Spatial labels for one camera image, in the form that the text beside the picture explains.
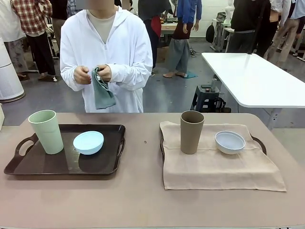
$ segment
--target bowl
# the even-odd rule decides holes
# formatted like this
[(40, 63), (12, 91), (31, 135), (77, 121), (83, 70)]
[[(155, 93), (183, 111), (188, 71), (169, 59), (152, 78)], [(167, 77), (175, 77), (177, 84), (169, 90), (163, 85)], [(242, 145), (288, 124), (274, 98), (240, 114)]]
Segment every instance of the bowl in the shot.
[(88, 131), (78, 135), (74, 141), (74, 148), (84, 155), (97, 153), (104, 144), (104, 135), (97, 131)]
[(239, 134), (232, 131), (221, 131), (215, 135), (217, 148), (225, 154), (238, 154), (246, 145)]

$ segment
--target neck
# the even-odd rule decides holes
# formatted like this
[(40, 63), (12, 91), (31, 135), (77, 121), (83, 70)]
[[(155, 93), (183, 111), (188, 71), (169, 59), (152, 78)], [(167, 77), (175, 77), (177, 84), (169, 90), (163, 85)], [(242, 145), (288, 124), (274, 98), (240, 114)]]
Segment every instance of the neck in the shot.
[(98, 19), (108, 19), (108, 18), (111, 18), (118, 10), (119, 10), (119, 7), (114, 6), (114, 7), (108, 8), (108, 9), (89, 10), (89, 11), (94, 17), (96, 17)]

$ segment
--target tray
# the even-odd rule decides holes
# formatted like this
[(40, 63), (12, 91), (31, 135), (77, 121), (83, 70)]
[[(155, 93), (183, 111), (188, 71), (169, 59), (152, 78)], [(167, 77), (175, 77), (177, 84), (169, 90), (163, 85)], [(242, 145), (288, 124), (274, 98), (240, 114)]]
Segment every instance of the tray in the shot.
[[(262, 152), (267, 155), (267, 149), (266, 149), (266, 146), (264, 145), (264, 143), (259, 140), (257, 137), (253, 137), (251, 134), (250, 134), (251, 138), (256, 141), (262, 148)], [(160, 140), (160, 148), (161, 148), (161, 153), (162, 153), (162, 157), (163, 157), (163, 160), (164, 160), (164, 147), (163, 147), (163, 142), (164, 142), (164, 137), (163, 137), (163, 133), (161, 131), (161, 140)]]
[[(21, 141), (14, 158), (4, 169), (10, 175), (110, 175), (118, 167), (125, 147), (123, 125), (59, 125), (64, 149), (55, 155), (45, 153), (36, 134)], [(78, 153), (73, 140), (80, 133), (98, 131), (104, 135), (104, 145), (99, 152), (86, 156)], [(20, 148), (28, 141), (30, 146), (24, 156)]]

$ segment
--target wall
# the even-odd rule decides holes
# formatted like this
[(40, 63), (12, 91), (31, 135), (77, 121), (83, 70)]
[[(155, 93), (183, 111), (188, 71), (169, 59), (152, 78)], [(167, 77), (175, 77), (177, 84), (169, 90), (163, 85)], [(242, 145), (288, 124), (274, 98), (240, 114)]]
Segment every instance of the wall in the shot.
[[(228, 6), (227, 0), (202, 0), (203, 10), (198, 32), (192, 31), (191, 37), (205, 37), (207, 28), (211, 25), (212, 19), (216, 18), (218, 12), (224, 11)], [(133, 0), (133, 7), (138, 9), (138, 0)]]

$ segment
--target brown cup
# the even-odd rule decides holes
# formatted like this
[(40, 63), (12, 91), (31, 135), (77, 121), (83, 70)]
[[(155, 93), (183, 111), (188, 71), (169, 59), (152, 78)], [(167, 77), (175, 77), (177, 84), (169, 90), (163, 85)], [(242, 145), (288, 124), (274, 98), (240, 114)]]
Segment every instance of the brown cup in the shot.
[(204, 115), (198, 111), (185, 111), (181, 114), (181, 151), (185, 154), (197, 152)]

